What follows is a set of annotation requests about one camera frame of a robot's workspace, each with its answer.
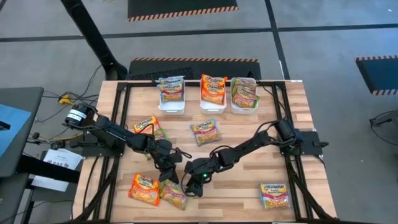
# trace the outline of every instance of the hazard striped edge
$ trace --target hazard striped edge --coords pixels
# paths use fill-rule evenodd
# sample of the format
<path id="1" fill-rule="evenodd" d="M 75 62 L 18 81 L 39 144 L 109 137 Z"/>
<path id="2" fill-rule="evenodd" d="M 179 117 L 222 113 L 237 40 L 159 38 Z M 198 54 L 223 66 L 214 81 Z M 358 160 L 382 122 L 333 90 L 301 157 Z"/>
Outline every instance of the hazard striped edge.
<path id="1" fill-rule="evenodd" d="M 394 59 L 398 58 L 396 55 L 387 55 L 387 56 L 375 56 L 375 57 L 357 57 L 355 61 L 362 61 L 362 60 L 380 60 L 380 59 Z"/>
<path id="2" fill-rule="evenodd" d="M 398 90 L 393 89 L 393 90 L 374 90 L 372 92 L 372 95 L 375 96 L 380 96 L 380 95 L 396 95 L 398 94 Z"/>
<path id="3" fill-rule="evenodd" d="M 236 11 L 238 9 L 239 9 L 238 6 L 228 6 L 228 7 L 217 7 L 217 8 L 212 8 L 212 9 L 199 9 L 199 10 L 189 10 L 189 11 L 182 11 L 182 12 L 170 12 L 170 13 L 162 13 L 162 14 L 146 15 L 146 16 L 133 16 L 133 17 L 129 18 L 129 21 L 136 22 L 136 21 L 145 21 L 145 20 L 151 20 L 151 19 L 165 19 L 165 18 L 180 17 L 180 16 L 194 16 L 194 15 L 215 13 L 215 12 Z"/>
<path id="4" fill-rule="evenodd" d="M 133 58 L 131 61 L 257 62 L 254 58 Z"/>

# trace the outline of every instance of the wooden tabletop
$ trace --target wooden tabletop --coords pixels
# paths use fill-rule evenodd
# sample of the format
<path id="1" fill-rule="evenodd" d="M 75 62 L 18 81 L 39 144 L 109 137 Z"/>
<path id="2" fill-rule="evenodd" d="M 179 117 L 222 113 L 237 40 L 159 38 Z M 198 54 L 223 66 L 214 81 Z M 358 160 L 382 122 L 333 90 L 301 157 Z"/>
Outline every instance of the wooden tabletop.
<path id="1" fill-rule="evenodd" d="M 303 83 L 301 81 L 285 82 L 295 127 L 301 130 L 313 129 Z M 116 86 L 117 82 L 105 81 L 99 93 L 98 112 L 109 118 L 112 113 Z M 262 88 L 257 90 L 261 99 L 258 109 L 253 114 L 232 114 L 229 103 L 229 87 L 226 88 L 226 92 L 228 105 L 223 114 L 201 113 L 199 87 L 187 87 L 185 113 L 177 116 L 165 116 L 158 109 L 159 91 L 156 87 L 133 87 L 129 98 L 126 124 L 132 131 L 134 124 L 153 114 L 156 115 L 160 126 L 165 130 L 174 147 L 179 147 L 190 153 L 195 159 L 208 157 L 209 152 L 220 145 L 237 146 L 251 138 L 261 123 L 277 119 L 272 96 Z M 123 100 L 119 105 L 117 121 L 121 117 L 122 103 Z M 198 147 L 190 130 L 190 124 L 200 124 L 211 118 L 217 120 L 222 140 Z M 273 137 L 276 136 L 273 128 L 269 130 L 269 134 Z M 336 216 L 322 163 L 314 156 L 302 156 L 302 160 L 309 191 L 327 213 Z M 82 211 L 83 195 L 93 161 L 94 159 L 85 159 L 81 169 L 73 206 L 75 216 Z M 184 157 L 183 162 L 177 164 L 177 174 L 180 178 L 186 161 L 187 158 Z M 101 165 L 102 158 L 98 159 L 95 166 L 86 204 L 90 202 L 97 191 Z M 155 169 L 153 161 L 147 161 L 144 155 L 135 153 L 127 147 L 120 160 L 111 222 L 272 222 L 295 220 L 292 207 L 264 210 L 261 205 L 260 183 L 289 185 L 284 158 L 280 155 L 279 148 L 275 146 L 260 148 L 243 157 L 231 170 L 214 174 L 213 181 L 204 185 L 202 198 L 192 198 L 184 211 L 163 200 L 160 201 L 158 207 L 155 207 L 129 198 L 127 191 L 131 188 L 135 173 L 153 179 L 159 177 L 159 171 Z M 299 189 L 297 189 L 297 195 L 304 217 L 305 207 Z M 104 217 L 107 198 L 108 193 L 106 192 L 101 204 L 100 218 Z"/>

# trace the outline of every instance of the white container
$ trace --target white container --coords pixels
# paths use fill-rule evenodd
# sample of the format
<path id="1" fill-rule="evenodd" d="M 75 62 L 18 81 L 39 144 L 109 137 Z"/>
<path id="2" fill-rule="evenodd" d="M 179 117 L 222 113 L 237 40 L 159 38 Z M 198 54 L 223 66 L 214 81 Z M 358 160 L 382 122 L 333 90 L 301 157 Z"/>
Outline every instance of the white container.
<path id="1" fill-rule="evenodd" d="M 204 114 L 221 114 L 224 112 L 226 108 L 226 91 L 224 84 L 224 103 L 222 105 L 218 105 L 216 103 L 212 103 L 206 100 L 201 99 L 201 80 L 200 80 L 200 109 Z"/>
<path id="2" fill-rule="evenodd" d="M 243 80 L 246 80 L 247 82 L 256 84 L 256 80 L 253 78 L 241 78 Z M 236 105 L 234 102 L 232 102 L 232 85 L 235 82 L 235 78 L 231 79 L 231 111 L 234 114 L 252 114 L 258 107 L 259 107 L 259 102 L 257 101 L 256 107 L 255 108 L 242 108 L 238 105 Z"/>
<path id="3" fill-rule="evenodd" d="M 162 98 L 159 96 L 159 109 L 164 115 L 181 115 L 185 111 L 185 82 L 183 87 L 183 98 L 182 101 L 168 101 L 162 102 Z"/>

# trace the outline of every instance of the concrete floor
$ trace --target concrete floor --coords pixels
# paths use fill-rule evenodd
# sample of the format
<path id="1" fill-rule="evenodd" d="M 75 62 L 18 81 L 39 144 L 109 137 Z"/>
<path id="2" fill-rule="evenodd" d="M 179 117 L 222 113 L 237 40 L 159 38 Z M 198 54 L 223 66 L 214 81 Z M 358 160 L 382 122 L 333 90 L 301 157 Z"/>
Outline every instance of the concrete floor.
<path id="1" fill-rule="evenodd" d="M 238 0 L 239 11 L 155 21 L 128 22 L 127 1 L 83 1 L 103 34 L 200 29 L 268 28 L 264 0 Z M 272 0 L 278 27 L 345 26 L 398 23 L 395 0 Z M 80 35 L 60 1 L 8 0 L 0 12 L 0 88 L 42 86 L 56 93 L 82 93 L 100 64 L 84 40 L 1 42 L 4 37 Z M 338 216 L 343 220 L 396 223 L 398 220 L 398 148 L 370 130 L 369 118 L 397 109 L 396 96 L 372 96 L 355 57 L 398 54 L 398 29 L 334 30 L 279 33 L 291 79 L 304 81 L 313 121 L 325 148 L 329 184 Z M 258 58 L 264 79 L 281 79 L 271 32 L 107 39 L 126 67 L 133 57 Z M 99 70 L 88 94 L 104 80 Z M 43 99 L 37 117 L 61 108 Z M 33 131 L 51 136 L 67 110 Z M 378 129 L 396 139 L 396 129 Z M 28 145 L 38 155 L 47 146 Z M 63 222 L 70 203 L 35 208 L 31 223 Z"/>

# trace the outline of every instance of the white paper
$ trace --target white paper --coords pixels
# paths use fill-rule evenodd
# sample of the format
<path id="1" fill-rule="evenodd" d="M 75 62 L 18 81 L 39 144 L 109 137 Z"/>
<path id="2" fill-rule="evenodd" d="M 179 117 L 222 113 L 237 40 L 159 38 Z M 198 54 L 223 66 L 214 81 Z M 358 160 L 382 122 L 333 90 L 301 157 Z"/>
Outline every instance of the white paper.
<path id="1" fill-rule="evenodd" d="M 49 149 L 49 151 L 44 157 L 44 162 L 49 162 L 54 165 L 75 170 L 81 158 L 82 158 L 81 155 L 66 149 L 58 149 L 58 150 Z M 54 180 L 51 178 L 41 177 L 41 176 L 35 176 L 32 182 L 33 186 L 58 190 L 61 192 L 65 192 L 67 190 L 68 184 L 69 184 L 68 182 Z"/>

